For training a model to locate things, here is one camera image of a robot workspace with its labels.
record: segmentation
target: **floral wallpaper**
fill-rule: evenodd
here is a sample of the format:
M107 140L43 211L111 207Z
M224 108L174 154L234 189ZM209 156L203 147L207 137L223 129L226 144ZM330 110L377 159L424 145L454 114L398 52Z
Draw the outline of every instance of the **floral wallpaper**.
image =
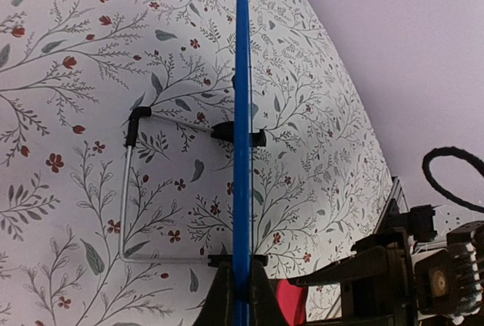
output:
M215 269L132 256L231 252L231 144L143 120L120 222L133 107L210 127L234 112L235 0L0 0L0 324L190 325ZM254 251L273 278L369 234L391 180L358 94L306 0L250 0ZM311 318L337 290L312 290Z

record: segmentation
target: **blue rod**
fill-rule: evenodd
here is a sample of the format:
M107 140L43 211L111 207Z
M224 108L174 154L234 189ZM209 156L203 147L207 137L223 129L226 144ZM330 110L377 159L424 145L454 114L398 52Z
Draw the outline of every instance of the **blue rod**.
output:
M248 326L250 276L249 0L237 0L234 130L234 326Z

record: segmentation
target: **white wall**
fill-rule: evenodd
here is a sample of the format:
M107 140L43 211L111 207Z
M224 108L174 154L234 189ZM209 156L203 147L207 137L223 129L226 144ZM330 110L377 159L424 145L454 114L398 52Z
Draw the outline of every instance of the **white wall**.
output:
M409 204L448 203L420 166L425 153L446 145L484 157L484 0L309 2L352 75ZM484 179L470 166L436 160L433 169L451 191L482 199Z

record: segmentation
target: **black plastic clip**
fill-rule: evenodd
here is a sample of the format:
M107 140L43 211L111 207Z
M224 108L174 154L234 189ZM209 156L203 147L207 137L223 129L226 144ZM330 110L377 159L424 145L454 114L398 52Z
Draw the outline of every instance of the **black plastic clip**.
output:
M125 146L136 147L136 140L138 139L138 127L140 118L148 118L151 116L151 107L136 107L129 115L128 134L126 135Z
M222 262L232 263L233 256L231 254L210 254L209 255L209 267L218 268ZM262 263L263 266L267 266L269 263L269 257L264 254L254 254L253 260L257 260Z
M234 122L223 122L212 127L210 137L234 143ZM264 129L260 129L258 133L250 133L251 147L265 147L267 145L267 138L265 137Z

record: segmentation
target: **red fabric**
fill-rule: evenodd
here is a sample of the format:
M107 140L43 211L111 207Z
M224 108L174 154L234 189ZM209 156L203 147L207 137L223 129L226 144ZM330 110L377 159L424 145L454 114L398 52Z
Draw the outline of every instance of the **red fabric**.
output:
M289 326L299 326L306 323L307 287L293 286L289 284L287 279L283 279L278 283L276 298Z

